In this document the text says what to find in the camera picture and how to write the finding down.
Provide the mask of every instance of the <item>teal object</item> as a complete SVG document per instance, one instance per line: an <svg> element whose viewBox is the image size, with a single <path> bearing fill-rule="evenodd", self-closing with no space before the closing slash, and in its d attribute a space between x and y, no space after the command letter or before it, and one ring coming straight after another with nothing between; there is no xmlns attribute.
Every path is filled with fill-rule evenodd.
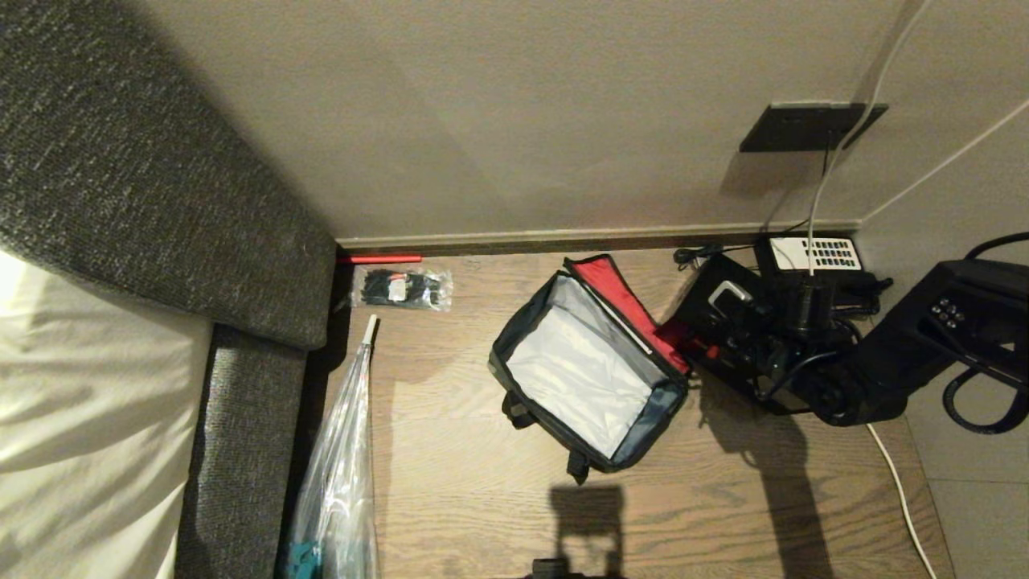
<svg viewBox="0 0 1029 579"><path fill-rule="evenodd" d="M314 541L296 543L289 548L289 579L318 579L321 576L321 554Z"/></svg>

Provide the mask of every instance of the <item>bag strap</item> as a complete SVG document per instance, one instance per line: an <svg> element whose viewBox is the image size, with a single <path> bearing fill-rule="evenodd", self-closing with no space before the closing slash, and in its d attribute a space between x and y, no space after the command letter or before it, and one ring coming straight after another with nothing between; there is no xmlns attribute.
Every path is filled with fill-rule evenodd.
<svg viewBox="0 0 1029 579"><path fill-rule="evenodd" d="M572 450L568 454L568 468L566 471L572 475L576 484L582 486L586 478L590 476L590 459L578 450Z"/></svg>
<svg viewBox="0 0 1029 579"><path fill-rule="evenodd" d="M529 412L529 409L522 404L518 396L510 391L504 396L504 401L501 403L500 409L503 410L504 415L507 417L507 420L511 422L511 426L517 431L536 424L536 418Z"/></svg>

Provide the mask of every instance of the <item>red stick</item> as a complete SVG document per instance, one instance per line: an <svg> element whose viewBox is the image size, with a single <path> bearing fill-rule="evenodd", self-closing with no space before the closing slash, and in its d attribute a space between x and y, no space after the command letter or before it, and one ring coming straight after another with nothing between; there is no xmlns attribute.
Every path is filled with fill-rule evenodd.
<svg viewBox="0 0 1029 579"><path fill-rule="evenodd" d="M339 257L338 263L420 263L421 255L353 255L350 257Z"/></svg>

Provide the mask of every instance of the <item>baseboard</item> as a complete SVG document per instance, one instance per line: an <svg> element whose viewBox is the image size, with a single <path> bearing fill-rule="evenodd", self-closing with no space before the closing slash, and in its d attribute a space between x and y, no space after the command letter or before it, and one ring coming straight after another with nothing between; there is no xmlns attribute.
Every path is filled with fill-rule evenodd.
<svg viewBox="0 0 1029 579"><path fill-rule="evenodd" d="M851 233L860 219L818 219L820 232ZM646 249L678 247L700 241L746 243L765 227L780 230L796 221L771 223L722 223L661 227L571 228L402 237L353 237L336 239L349 253L412 251L422 255L470 253L535 253L542 251Z"/></svg>

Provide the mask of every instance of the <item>open bag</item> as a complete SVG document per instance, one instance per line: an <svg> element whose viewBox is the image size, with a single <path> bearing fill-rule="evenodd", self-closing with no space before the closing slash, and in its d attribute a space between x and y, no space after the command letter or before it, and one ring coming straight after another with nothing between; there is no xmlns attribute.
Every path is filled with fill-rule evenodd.
<svg viewBox="0 0 1029 579"><path fill-rule="evenodd" d="M516 429L539 424L569 449L568 474L636 464L686 398L686 362L608 254L558 270L493 343L490 371Z"/></svg>

